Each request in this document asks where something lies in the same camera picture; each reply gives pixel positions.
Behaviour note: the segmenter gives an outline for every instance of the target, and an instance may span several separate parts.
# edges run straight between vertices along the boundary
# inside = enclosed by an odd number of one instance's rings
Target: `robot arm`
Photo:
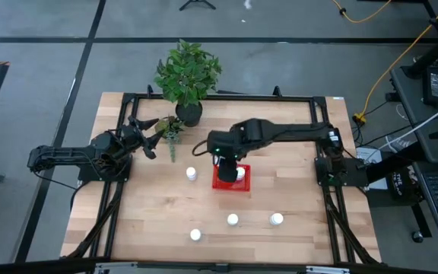
[[[236,162],[250,151],[273,142],[318,142],[328,158],[331,172],[346,172],[341,135],[330,123],[274,124],[266,119],[248,119],[233,125],[229,132],[209,132],[207,152],[219,158],[219,179],[234,182]]]
[[[131,153],[142,147],[146,157],[155,159],[152,151],[162,132],[146,138],[142,130],[150,129],[158,119],[139,121],[130,116],[129,124],[105,131],[82,148],[55,148],[41,145],[33,149],[28,168],[36,173],[58,165],[74,165],[81,169],[79,180],[116,180],[131,162]]]

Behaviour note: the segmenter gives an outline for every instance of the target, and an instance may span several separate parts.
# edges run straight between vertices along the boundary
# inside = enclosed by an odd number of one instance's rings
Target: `red container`
[[[249,192],[249,182],[251,179],[251,167],[248,164],[238,164],[237,167],[244,168],[246,172],[242,180],[234,183],[223,182],[217,177],[217,165],[214,165],[214,174],[212,175],[212,188],[215,190],[232,190]]]

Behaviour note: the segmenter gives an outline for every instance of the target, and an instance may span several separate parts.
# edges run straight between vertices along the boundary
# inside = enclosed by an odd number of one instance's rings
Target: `green plant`
[[[155,125],[155,132],[164,130],[163,137],[167,141],[172,163],[175,163],[175,145],[180,143],[179,132],[183,131],[182,126],[183,122],[174,116],[160,119]]]
[[[200,43],[180,40],[165,64],[158,62],[157,73],[154,81],[163,89],[163,97],[187,107],[197,105],[208,90],[215,91],[222,68],[219,59],[202,50]]]

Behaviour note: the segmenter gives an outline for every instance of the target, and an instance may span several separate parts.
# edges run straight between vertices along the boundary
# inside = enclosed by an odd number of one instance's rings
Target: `potted plant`
[[[163,137],[167,141],[172,163],[175,163],[175,144],[180,143],[179,132],[183,131],[182,125],[183,122],[174,116],[168,116],[160,119],[160,121],[158,121],[158,123],[155,125],[155,132],[164,130]]]
[[[219,59],[201,49],[200,43],[180,40],[170,50],[165,64],[158,62],[155,83],[163,89],[163,97],[177,102],[175,112],[185,126],[197,126],[202,115],[200,100],[216,89],[222,72]]]

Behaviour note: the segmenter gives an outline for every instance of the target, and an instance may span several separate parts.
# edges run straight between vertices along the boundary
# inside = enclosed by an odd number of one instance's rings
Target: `yellow cable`
[[[332,1],[334,2],[335,5],[338,6],[339,11],[342,10],[341,5],[340,5],[336,0],[332,0]],[[375,17],[375,16],[376,16],[380,11],[382,11],[382,10],[383,10],[383,9],[384,9],[384,8],[385,8],[385,7],[391,2],[391,1],[392,1],[392,0],[388,0],[388,1],[387,1],[387,2],[386,2],[381,8],[379,8],[375,13],[373,13],[372,15],[370,15],[370,16],[364,18],[363,20],[359,20],[359,21],[352,20],[352,19],[349,18],[348,14],[346,14],[345,11],[342,12],[342,15],[344,15],[344,17],[346,17],[346,19],[348,19],[351,23],[354,23],[354,24],[363,23],[364,21],[368,21],[369,19]]]
[[[385,77],[385,75],[393,69],[393,67],[396,65],[396,63],[398,63],[398,61],[400,61],[400,59],[412,48],[415,46],[415,44],[422,38],[423,35],[425,35],[430,28],[432,28],[432,25],[429,25],[418,37],[417,39],[415,39],[415,41],[388,67],[388,69],[386,69],[385,72],[383,72],[383,74],[378,78],[378,81],[376,81],[376,83],[374,84],[374,86],[371,88],[371,91],[368,94],[368,97],[366,98],[366,103],[364,104],[364,109],[363,112],[361,113],[356,113],[354,114],[355,116],[357,116],[358,118],[363,118],[364,114],[368,108],[368,103],[370,102],[370,98],[371,98],[371,94],[373,93],[373,91],[376,89],[376,87],[378,86],[378,84],[381,82],[381,80],[383,79],[383,77]]]

